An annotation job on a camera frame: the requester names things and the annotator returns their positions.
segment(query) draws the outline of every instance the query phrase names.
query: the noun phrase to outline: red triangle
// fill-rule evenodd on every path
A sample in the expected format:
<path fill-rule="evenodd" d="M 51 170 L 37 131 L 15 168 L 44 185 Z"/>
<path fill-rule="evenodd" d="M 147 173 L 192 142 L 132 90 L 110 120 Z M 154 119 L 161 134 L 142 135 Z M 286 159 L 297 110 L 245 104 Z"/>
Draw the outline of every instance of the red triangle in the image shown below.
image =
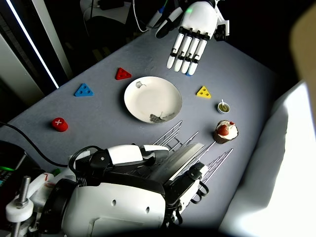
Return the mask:
<path fill-rule="evenodd" d="M 131 78 L 132 74 L 125 71 L 123 68 L 119 68 L 117 75 L 115 76 L 116 80 L 121 80 L 121 79 L 126 79 L 126 78 Z"/>

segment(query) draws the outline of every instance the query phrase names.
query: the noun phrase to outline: robot finger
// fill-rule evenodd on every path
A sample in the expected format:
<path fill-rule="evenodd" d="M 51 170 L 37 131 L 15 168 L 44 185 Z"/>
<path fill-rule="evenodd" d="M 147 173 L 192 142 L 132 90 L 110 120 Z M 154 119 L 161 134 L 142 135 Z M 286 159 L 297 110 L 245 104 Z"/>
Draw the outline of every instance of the robot finger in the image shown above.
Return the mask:
<path fill-rule="evenodd" d="M 187 51 L 188 51 L 188 48 L 191 44 L 191 41 L 192 41 L 192 36 L 190 33 L 188 33 L 185 38 L 184 38 L 184 41 L 182 43 L 182 46 L 179 50 L 179 55 L 178 55 L 178 58 L 176 59 L 176 63 L 175 63 L 175 66 L 174 66 L 174 71 L 175 72 L 178 72 L 180 71 L 181 69 L 181 65 L 182 65 L 182 62 L 187 54 Z"/>
<path fill-rule="evenodd" d="M 172 66 L 173 66 L 174 60 L 178 54 L 178 50 L 180 48 L 183 37 L 184 37 L 183 33 L 179 33 L 177 36 L 177 39 L 173 45 L 173 48 L 171 50 L 170 56 L 169 56 L 168 61 L 167 61 L 167 68 L 168 69 L 172 68 Z"/>
<path fill-rule="evenodd" d="M 182 64 L 181 72 L 184 74 L 187 73 L 187 71 L 189 69 L 193 55 L 198 47 L 198 43 L 199 43 L 199 38 L 194 37 L 191 44 L 190 44 L 190 47 L 189 47 L 189 50 L 188 50 L 187 55 L 185 57 L 185 60 Z"/>
<path fill-rule="evenodd" d="M 189 66 L 189 69 L 188 69 L 188 74 L 189 75 L 193 75 L 194 72 L 196 71 L 197 69 L 197 66 L 198 66 L 198 62 L 204 52 L 204 49 L 206 47 L 206 44 L 207 44 L 207 40 L 206 39 L 201 39 L 198 43 L 198 46 L 197 46 L 197 50 L 192 58 L 192 63 L 190 64 Z"/>

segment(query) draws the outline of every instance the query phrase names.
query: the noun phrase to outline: ceramic plate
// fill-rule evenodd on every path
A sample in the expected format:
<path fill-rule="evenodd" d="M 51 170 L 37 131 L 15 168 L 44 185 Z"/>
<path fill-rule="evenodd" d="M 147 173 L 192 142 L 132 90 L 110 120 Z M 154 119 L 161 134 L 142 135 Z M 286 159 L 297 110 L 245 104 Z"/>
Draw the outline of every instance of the ceramic plate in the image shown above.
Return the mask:
<path fill-rule="evenodd" d="M 132 115 L 147 123 L 172 120 L 181 110 L 182 98 L 178 89 L 165 79 L 143 77 L 126 89 L 124 101 Z"/>

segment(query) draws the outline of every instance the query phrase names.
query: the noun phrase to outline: gray table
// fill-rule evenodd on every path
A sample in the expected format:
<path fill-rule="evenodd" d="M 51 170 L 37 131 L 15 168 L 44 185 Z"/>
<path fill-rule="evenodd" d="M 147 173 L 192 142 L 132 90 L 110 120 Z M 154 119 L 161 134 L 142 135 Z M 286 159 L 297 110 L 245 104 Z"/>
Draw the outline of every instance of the gray table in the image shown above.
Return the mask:
<path fill-rule="evenodd" d="M 151 144 L 180 120 L 183 120 L 180 139 L 185 140 L 199 130 L 195 141 L 210 144 L 218 121 L 234 121 L 239 130 L 238 138 L 223 145 L 216 144 L 202 161 L 209 162 L 231 147 L 233 153 L 209 181 L 210 194 L 200 204 L 190 204 L 183 213 L 184 225 L 218 227 L 269 114 L 276 75 L 229 44 L 214 40 L 208 43 L 192 77 L 176 73 L 166 68 L 176 35 L 176 30 L 163 39 L 156 39 L 154 33 L 142 35 L 10 123 L 24 131 L 46 156 L 66 163 L 68 155 L 87 145 L 107 148 L 119 144 Z M 132 73 L 132 79 L 115 80 L 118 67 Z M 125 108 L 125 88 L 133 79 L 143 76 L 167 79 L 179 89 L 183 106 L 174 120 L 145 124 Z M 87 83 L 95 95 L 75 97 L 82 83 Z M 211 99 L 195 96 L 202 85 L 209 89 Z M 231 106 L 228 115 L 220 115 L 216 110 L 222 98 Z M 68 122 L 68 131 L 60 133 L 50 127 L 56 117 Z M 1 128 L 0 139 L 24 148 L 42 168 L 54 168 L 14 130 Z"/>

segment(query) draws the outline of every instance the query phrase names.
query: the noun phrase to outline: screw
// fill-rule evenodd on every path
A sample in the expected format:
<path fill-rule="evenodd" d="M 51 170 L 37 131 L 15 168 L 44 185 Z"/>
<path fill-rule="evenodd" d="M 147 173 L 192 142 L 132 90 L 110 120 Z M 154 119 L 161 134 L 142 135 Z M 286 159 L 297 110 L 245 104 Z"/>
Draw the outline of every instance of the screw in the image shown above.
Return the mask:
<path fill-rule="evenodd" d="M 23 205 L 27 204 L 28 200 L 26 195 L 28 194 L 29 184 L 31 178 L 30 176 L 24 176 L 20 188 L 20 195 L 19 198 L 16 200 L 17 208 L 23 208 Z M 13 223 L 11 237 L 18 237 L 20 232 L 21 222 Z"/>

